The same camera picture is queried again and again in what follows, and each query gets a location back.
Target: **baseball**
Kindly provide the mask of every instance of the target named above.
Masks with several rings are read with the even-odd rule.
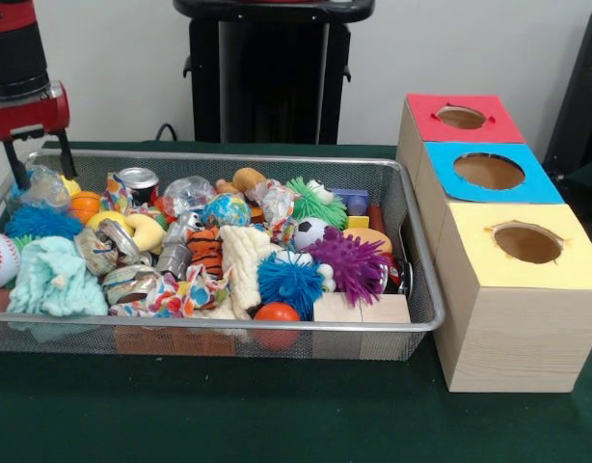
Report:
[[[17,275],[19,264],[17,248],[7,236],[0,234],[0,287]]]

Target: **blue paper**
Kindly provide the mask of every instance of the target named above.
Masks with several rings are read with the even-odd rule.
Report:
[[[429,142],[425,146],[438,180],[451,198],[477,203],[564,204],[527,145]],[[457,174],[454,163],[463,156],[475,153],[493,154],[512,161],[523,170],[524,181],[505,190],[470,183]]]

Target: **white wall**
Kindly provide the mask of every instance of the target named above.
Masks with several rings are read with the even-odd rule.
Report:
[[[191,139],[188,20],[171,0],[35,2],[72,140],[147,140],[162,122]],[[408,92],[494,93],[542,155],[591,11],[592,0],[378,0],[352,25],[339,141],[395,144]],[[7,170],[0,148],[0,179]]]

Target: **yellow paper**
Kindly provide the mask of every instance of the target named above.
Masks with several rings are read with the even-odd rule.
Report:
[[[592,289],[592,243],[566,204],[451,203],[463,246],[482,286]],[[513,222],[559,238],[561,254],[547,263],[509,256],[494,232]]]

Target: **black cable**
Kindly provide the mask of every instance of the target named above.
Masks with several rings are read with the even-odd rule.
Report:
[[[178,141],[178,136],[176,135],[176,131],[174,130],[174,128],[172,127],[172,125],[170,123],[164,123],[163,125],[161,125],[159,127],[159,131],[157,131],[157,134],[154,137],[154,141],[158,142],[159,140],[161,140],[161,136],[163,135],[163,132],[165,132],[165,129],[170,130],[170,133],[172,134],[172,139],[177,142]]]

